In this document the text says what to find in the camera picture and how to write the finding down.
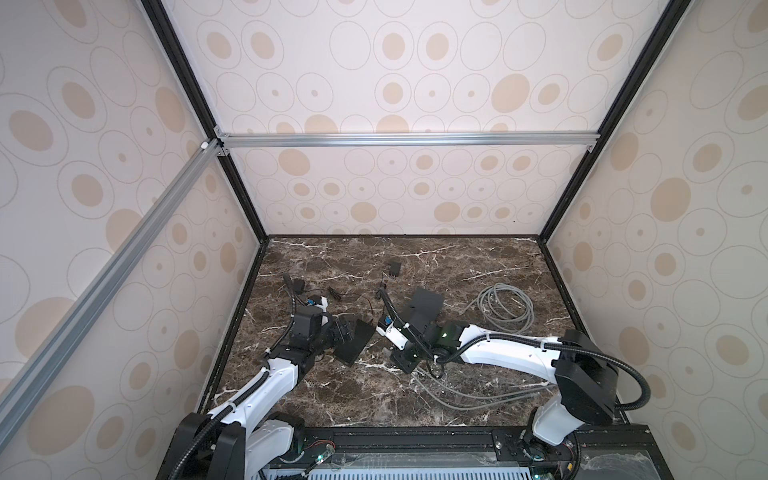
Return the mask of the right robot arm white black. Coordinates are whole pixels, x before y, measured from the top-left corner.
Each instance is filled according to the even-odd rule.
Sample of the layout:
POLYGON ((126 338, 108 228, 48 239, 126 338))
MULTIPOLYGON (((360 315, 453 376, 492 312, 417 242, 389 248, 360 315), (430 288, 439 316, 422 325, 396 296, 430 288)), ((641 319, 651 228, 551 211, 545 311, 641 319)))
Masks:
POLYGON ((526 428, 528 442, 560 445, 583 425, 610 425, 618 411, 638 410, 651 387, 634 367, 603 353, 588 336, 569 329, 559 337, 497 332, 466 322, 439 325, 417 313, 407 322, 385 314, 377 332, 394 346, 392 361, 411 373, 422 361, 502 367, 543 379, 557 393, 526 428))

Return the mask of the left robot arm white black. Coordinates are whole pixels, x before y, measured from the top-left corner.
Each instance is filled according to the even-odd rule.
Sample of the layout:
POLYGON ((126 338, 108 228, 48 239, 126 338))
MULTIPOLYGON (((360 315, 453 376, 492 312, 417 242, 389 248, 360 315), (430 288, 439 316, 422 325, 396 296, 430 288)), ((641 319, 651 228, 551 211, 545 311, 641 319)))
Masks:
POLYGON ((304 421, 270 411, 300 383, 319 356, 360 354, 353 323, 327 312, 327 299, 301 300, 292 278, 289 324, 265 351, 260 371, 229 400, 206 414, 187 415, 176 428, 159 479, 258 479, 272 460, 304 447, 304 421))

